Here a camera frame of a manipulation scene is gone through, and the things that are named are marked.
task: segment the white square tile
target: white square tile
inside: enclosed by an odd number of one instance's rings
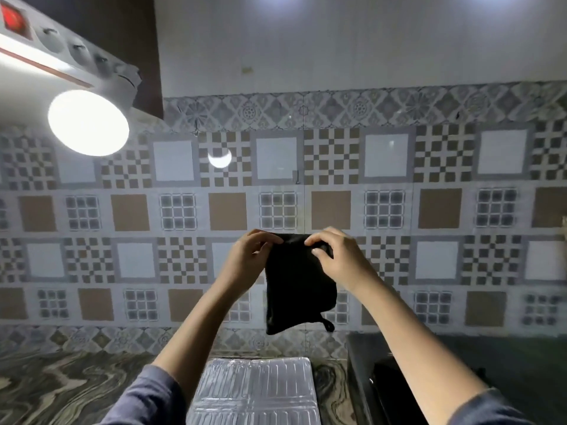
[[[155,178],[159,181],[194,180],[193,149],[189,140],[154,142]]]
[[[118,243],[116,249],[121,277],[155,277],[154,251],[151,243]]]
[[[527,280],[565,280],[565,244],[562,241],[530,241],[526,258]]]
[[[478,156],[479,174],[521,173],[528,131],[483,131]]]
[[[297,170],[297,138],[256,140],[259,179],[292,179]]]
[[[33,277],[64,277],[63,257],[59,243],[26,244]]]
[[[456,241],[417,242],[416,279],[454,279],[458,254]]]
[[[62,184],[96,182],[95,163],[91,156],[56,146],[57,167]]]
[[[222,266],[226,261],[226,257],[229,256],[230,248],[232,248],[233,243],[213,243],[213,274],[216,277],[221,273]]]
[[[367,135],[365,177],[405,176],[408,165],[407,134]]]

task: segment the round light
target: round light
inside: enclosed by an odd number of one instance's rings
[[[109,100],[89,91],[66,91],[51,102],[49,127],[75,152],[106,156],[122,149],[128,140],[128,120]]]

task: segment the blue sleeve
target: blue sleeve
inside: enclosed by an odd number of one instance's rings
[[[187,402],[168,373],[146,365],[112,406],[101,425],[185,425]]]
[[[497,389],[489,389],[459,407],[448,425],[534,425],[510,406]]]

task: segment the person's left hand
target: person's left hand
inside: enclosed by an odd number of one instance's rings
[[[259,229],[247,232],[232,245],[215,283],[240,298],[264,270],[273,243],[283,242],[277,235]]]

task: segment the black cloth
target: black cloth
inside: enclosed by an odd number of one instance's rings
[[[268,309],[266,334],[280,333],[305,322],[322,322],[330,333],[335,326],[321,315],[337,304],[337,285],[311,253],[320,248],[333,257],[329,244],[306,246],[309,235],[276,234],[283,244],[273,245],[266,262]]]

